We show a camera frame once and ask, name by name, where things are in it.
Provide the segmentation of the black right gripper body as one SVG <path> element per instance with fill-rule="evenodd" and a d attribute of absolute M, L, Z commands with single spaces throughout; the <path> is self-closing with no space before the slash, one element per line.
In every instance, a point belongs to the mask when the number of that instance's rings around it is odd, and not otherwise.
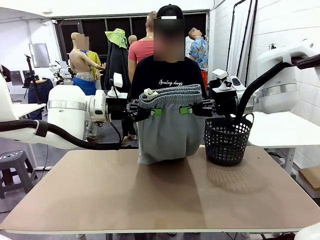
<path fill-rule="evenodd" d="M 236 90 L 213 90 L 215 113 L 219 116 L 235 114 L 237 110 Z"/>

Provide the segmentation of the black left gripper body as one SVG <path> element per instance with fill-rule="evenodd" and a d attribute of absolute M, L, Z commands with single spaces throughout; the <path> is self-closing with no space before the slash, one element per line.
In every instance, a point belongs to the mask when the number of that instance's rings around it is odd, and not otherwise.
<path fill-rule="evenodd" d="M 127 111 L 128 100 L 126 98 L 106 98 L 107 117 L 111 121 L 122 121 L 129 117 Z"/>

